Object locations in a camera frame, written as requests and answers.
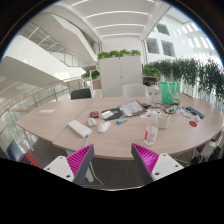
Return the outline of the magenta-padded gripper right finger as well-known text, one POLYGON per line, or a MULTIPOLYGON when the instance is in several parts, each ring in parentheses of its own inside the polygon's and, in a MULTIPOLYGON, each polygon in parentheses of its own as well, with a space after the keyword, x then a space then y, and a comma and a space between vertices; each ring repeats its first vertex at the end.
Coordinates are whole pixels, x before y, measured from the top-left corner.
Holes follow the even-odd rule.
POLYGON ((167 153, 157 154, 135 143, 131 146, 131 153, 145 185, 183 169, 183 166, 167 153))

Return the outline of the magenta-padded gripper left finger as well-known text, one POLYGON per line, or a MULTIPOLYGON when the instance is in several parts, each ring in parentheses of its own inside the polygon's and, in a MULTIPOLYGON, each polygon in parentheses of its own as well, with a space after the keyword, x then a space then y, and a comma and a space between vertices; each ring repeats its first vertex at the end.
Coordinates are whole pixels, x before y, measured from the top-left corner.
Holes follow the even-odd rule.
POLYGON ((44 170, 81 186, 93 156, 94 146, 90 144, 67 157, 58 156, 44 170))

